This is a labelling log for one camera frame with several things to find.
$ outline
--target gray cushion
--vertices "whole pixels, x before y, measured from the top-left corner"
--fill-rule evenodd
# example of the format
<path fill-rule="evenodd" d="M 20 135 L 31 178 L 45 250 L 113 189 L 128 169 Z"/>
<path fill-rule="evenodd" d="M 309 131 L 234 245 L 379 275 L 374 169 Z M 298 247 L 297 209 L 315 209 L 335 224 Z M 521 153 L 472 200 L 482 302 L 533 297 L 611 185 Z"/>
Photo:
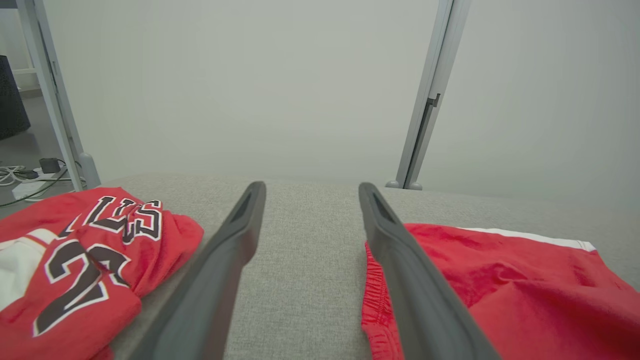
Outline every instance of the gray cushion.
<path fill-rule="evenodd" d="M 142 200 L 189 215 L 215 233 L 249 180 L 147 174 L 110 181 Z M 365 234 L 357 184 L 266 181 L 258 250 L 244 268 L 227 359 L 367 359 L 360 330 Z M 497 227 L 590 241 L 624 280 L 640 288 L 638 214 L 381 188 L 404 222 Z M 111 344 L 126 358 L 176 287 L 187 264 L 143 299 L 142 313 Z"/>

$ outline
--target power strip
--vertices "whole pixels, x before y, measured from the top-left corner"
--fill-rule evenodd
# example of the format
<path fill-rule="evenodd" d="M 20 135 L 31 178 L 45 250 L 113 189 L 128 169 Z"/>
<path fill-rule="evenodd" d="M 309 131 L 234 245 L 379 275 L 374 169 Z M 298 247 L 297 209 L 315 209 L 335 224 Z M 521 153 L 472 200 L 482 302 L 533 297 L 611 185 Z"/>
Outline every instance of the power strip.
<path fill-rule="evenodd" d="M 41 168 L 35 168 L 33 169 L 33 171 L 38 173 L 38 179 L 53 179 L 55 177 L 58 177 L 58 174 L 60 174 L 60 172 L 58 172 L 57 174 L 45 174 L 42 172 Z M 33 181 L 32 183 L 21 183 L 12 190 L 13 197 L 15 197 L 16 200 L 23 199 L 31 195 L 32 193 L 38 192 L 50 183 L 50 181 Z M 40 196 L 42 196 L 41 193 L 35 195 L 34 197 Z"/>

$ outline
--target red jersey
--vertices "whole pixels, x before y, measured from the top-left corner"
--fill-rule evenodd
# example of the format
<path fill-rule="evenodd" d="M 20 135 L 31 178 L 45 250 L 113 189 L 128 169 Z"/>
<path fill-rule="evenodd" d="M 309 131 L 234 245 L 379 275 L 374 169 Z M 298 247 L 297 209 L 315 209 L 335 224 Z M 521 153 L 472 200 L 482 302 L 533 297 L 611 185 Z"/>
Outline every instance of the red jersey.
<path fill-rule="evenodd" d="M 121 188 L 37 202 L 0 221 L 3 359 L 111 357 L 140 298 L 182 266 L 202 228 Z"/>
<path fill-rule="evenodd" d="M 407 224 L 503 359 L 638 359 L 640 294 L 592 244 L 499 229 Z M 367 250 L 362 329 L 374 360 L 403 351 Z"/>

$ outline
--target white wall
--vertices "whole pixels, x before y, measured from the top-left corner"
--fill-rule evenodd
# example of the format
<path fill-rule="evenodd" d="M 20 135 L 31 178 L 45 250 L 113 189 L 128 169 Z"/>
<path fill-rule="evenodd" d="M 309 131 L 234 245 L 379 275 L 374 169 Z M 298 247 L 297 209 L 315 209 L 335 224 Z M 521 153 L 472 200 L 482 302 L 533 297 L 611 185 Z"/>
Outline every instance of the white wall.
<path fill-rule="evenodd" d="M 29 57 L 18 9 L 0 9 L 0 55 L 5 55 L 20 88 L 39 87 L 38 77 Z"/>
<path fill-rule="evenodd" d="M 640 208 L 640 1 L 477 0 L 419 182 Z"/>
<path fill-rule="evenodd" d="M 45 2 L 108 181 L 395 178 L 437 0 Z"/>

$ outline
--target gray floor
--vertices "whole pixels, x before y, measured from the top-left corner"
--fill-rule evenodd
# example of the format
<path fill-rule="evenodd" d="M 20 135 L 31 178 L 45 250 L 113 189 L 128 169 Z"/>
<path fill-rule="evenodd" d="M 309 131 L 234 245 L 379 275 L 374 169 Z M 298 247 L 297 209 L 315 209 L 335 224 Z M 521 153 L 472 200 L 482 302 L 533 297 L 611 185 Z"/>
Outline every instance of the gray floor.
<path fill-rule="evenodd" d="M 40 167 L 38 160 L 41 158 L 62 158 L 44 98 L 23 99 L 23 104 L 31 122 L 31 128 L 24 133 L 0 140 L 0 166 L 24 165 L 31 169 Z M 0 204 L 15 200 L 11 192 L 12 188 L 14 186 L 0 187 Z M 51 189 L 47 190 L 42 198 L 71 190 L 73 190 L 73 186 L 70 181 L 56 183 Z M 14 205 L 2 207 L 0 208 L 0 219 L 31 204 L 33 202 L 21 201 Z"/>

